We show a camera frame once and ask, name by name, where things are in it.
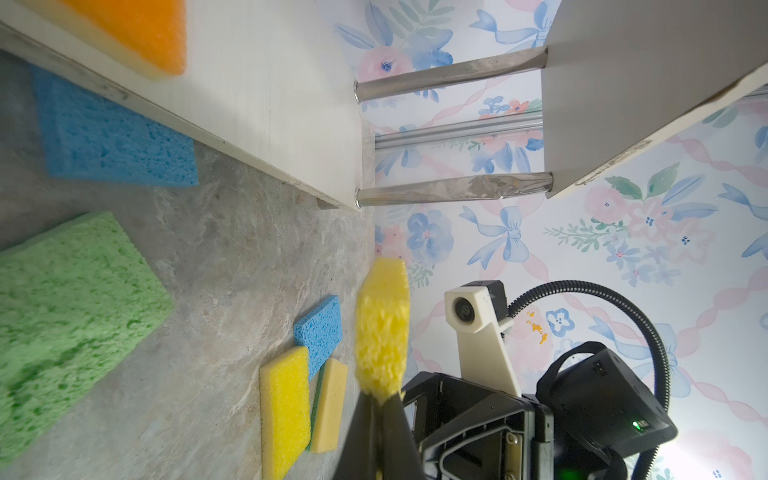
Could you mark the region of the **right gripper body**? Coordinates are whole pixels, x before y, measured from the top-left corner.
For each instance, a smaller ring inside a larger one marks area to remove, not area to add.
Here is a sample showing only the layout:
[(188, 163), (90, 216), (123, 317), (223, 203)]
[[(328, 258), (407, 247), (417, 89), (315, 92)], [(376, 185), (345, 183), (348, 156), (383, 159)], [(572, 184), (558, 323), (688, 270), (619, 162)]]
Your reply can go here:
[(421, 372), (404, 387), (428, 479), (552, 479), (554, 418), (534, 397)]

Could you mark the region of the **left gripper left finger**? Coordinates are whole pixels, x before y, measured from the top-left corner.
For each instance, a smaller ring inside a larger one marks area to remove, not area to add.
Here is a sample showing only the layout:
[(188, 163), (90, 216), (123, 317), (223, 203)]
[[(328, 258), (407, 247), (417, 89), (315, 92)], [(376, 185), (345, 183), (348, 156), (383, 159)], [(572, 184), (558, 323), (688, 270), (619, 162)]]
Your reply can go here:
[(361, 392), (333, 480), (374, 480), (377, 477), (378, 422), (376, 399)]

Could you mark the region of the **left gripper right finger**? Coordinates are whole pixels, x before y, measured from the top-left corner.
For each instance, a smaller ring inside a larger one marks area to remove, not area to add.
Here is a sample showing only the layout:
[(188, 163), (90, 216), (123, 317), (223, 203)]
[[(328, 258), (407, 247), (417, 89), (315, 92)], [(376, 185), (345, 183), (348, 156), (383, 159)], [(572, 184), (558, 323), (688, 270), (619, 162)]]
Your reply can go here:
[(399, 393), (380, 410), (381, 471), (384, 480), (425, 479), (422, 462)]

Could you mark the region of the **yellow cellulose sponge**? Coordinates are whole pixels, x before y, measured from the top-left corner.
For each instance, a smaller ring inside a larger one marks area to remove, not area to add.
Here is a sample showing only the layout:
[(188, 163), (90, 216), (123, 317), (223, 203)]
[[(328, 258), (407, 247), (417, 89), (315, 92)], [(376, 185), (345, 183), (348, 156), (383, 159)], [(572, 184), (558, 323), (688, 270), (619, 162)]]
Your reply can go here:
[(405, 262), (378, 258), (357, 295), (356, 378), (379, 404), (400, 392), (409, 341), (410, 288)]

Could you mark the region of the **orange sponge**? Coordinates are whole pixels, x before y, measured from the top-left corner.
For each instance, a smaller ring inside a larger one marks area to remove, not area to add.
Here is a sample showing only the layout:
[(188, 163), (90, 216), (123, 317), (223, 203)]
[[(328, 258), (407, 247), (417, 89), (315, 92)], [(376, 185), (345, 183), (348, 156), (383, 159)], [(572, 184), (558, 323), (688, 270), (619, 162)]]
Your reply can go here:
[(186, 70), (183, 0), (49, 0), (21, 4), (150, 80), (180, 76)]

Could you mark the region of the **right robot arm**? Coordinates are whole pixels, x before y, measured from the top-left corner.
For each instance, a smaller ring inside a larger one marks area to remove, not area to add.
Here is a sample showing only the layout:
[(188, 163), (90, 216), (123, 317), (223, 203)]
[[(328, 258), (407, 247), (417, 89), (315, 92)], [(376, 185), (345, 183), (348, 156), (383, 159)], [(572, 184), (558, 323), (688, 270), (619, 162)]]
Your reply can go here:
[(599, 342), (561, 355), (533, 395), (422, 372), (405, 389), (429, 479), (648, 479), (677, 428)]

